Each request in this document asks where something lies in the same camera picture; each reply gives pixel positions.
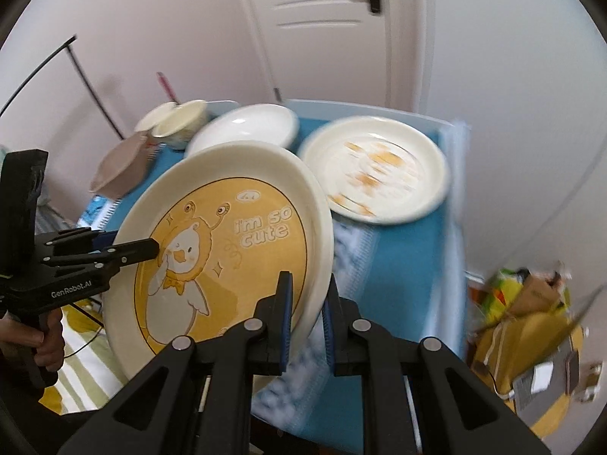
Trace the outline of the person's left hand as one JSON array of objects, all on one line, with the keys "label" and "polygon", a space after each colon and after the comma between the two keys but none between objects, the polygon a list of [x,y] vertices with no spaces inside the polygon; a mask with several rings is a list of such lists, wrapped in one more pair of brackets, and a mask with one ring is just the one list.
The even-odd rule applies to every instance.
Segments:
[{"label": "person's left hand", "polygon": [[65,359],[62,318],[61,309],[52,310],[47,316],[46,331],[42,332],[18,322],[6,313],[0,322],[1,352],[10,358],[16,354],[18,346],[35,349],[35,364],[48,372],[58,372]]}]

